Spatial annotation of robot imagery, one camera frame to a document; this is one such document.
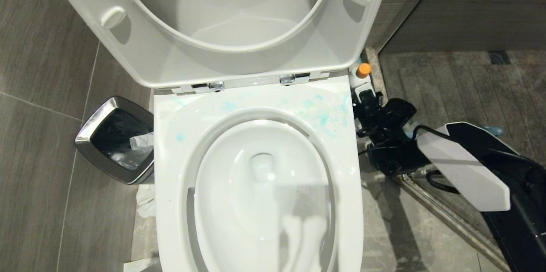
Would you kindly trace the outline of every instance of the orange cap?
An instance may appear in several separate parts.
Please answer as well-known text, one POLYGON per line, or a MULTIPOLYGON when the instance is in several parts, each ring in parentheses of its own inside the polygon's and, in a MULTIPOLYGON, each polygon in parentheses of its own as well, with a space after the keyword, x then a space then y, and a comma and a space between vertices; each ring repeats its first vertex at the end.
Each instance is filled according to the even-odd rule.
POLYGON ((358 78, 366 78, 366 76, 370 75, 372 73, 372 68, 370 64, 361 64, 357 68, 357 77, 358 78))

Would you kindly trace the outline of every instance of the stainless steel trash can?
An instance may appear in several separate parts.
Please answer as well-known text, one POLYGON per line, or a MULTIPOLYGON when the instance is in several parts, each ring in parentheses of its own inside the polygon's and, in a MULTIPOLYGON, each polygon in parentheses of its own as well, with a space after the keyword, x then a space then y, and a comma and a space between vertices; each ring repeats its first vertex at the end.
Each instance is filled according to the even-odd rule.
POLYGON ((128 99, 114 96, 89 117, 74 143, 101 171, 119 182, 135 185, 154 172, 154 150, 153 146, 131 148, 129 140, 153 130, 152 113, 128 99))

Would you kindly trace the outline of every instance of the white panel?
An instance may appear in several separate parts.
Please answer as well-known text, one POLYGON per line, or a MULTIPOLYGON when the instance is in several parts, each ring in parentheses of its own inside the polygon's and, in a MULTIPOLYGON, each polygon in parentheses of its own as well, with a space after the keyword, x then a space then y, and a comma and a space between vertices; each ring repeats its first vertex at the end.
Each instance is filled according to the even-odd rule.
MULTIPOLYGON (((446 126, 437 130, 449 134, 446 126)), ((510 210, 508 186, 461 145, 427 132, 417 146, 477 210, 510 210)))

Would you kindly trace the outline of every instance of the shower area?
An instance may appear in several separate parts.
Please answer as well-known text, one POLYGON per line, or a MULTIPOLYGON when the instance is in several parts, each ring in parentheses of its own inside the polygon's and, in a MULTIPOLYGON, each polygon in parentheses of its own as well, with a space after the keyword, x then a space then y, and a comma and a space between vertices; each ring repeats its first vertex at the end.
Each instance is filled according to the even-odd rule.
MULTIPOLYGON (((392 21, 372 31, 367 52, 377 54, 380 91, 417 108, 408 130, 466 121, 546 165, 546 0, 384 0, 382 13, 392 21)), ((400 183, 509 271, 481 214, 432 187, 430 170, 400 183)))

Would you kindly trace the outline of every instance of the toilet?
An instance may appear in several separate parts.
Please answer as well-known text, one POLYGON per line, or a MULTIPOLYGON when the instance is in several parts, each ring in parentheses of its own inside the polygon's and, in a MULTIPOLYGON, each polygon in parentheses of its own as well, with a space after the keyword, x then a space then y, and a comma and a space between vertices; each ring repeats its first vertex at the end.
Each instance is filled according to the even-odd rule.
POLYGON ((348 68, 381 0, 69 0, 154 96, 164 272, 356 272, 348 68))

